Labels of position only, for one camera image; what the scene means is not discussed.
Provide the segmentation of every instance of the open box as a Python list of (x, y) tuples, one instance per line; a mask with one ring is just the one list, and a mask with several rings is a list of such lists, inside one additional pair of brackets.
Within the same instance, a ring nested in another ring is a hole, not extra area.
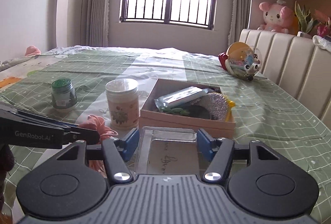
[(160, 96), (185, 89), (190, 86), (199, 87), (201, 89), (218, 87), (213, 85), (201, 85), (193, 82), (176, 81), (168, 79), (158, 79), (147, 97), (146, 102), (140, 110), (139, 129), (144, 126), (167, 127), (167, 128), (189, 128), (197, 131), (200, 128), (205, 129), (212, 137), (225, 137), (232, 139), (236, 123), (233, 116), (230, 116), (229, 121), (222, 122), (219, 120), (193, 118), (179, 115), (172, 115), (157, 112), (154, 99)]

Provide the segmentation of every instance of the floral label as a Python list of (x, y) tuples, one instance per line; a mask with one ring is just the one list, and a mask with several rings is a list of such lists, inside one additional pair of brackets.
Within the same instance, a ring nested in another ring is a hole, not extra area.
[(110, 120), (113, 126), (130, 128), (138, 124), (138, 97), (130, 102), (115, 103), (108, 100)]

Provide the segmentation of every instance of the pink stuffed toy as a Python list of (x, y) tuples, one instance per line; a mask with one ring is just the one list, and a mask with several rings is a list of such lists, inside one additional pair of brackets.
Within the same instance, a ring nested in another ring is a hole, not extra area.
[(259, 7), (264, 12), (263, 19), (266, 25), (260, 25), (258, 30), (288, 34), (288, 28), (293, 23), (294, 13), (289, 7), (284, 6), (285, 3), (282, 0), (278, 0), (274, 4), (262, 2)]

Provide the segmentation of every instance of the green plaid bedsheet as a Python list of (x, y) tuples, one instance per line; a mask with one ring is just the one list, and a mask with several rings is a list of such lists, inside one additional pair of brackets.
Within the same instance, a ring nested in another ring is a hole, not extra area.
[[(53, 118), (75, 122), (79, 115), (104, 92), (105, 84), (121, 75), (140, 56), (133, 52), (86, 50), (36, 72), (0, 93), (0, 100)], [(158, 62), (156, 54), (150, 56)], [(182, 57), (188, 81), (219, 85), (223, 93), (236, 102), (235, 141), (248, 143), (259, 139), (311, 174), (318, 182), (320, 194), (312, 216), (331, 223), (331, 132), (297, 100), (270, 80), (259, 76), (243, 81), (223, 71), (216, 57), (185, 54)], [(77, 109), (65, 117), (51, 107), (50, 84), (64, 76), (72, 79), (77, 90)], [(16, 164), (7, 176), (5, 201), (13, 206), (18, 181), (28, 173), (42, 149), (11, 146)], [(235, 164), (240, 168), (244, 164)]]

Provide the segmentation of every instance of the white container lid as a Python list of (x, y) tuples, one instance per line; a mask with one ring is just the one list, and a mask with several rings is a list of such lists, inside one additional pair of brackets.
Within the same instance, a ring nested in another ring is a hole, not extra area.
[(138, 81), (135, 79), (114, 79), (106, 84), (107, 94), (126, 95), (138, 92)]

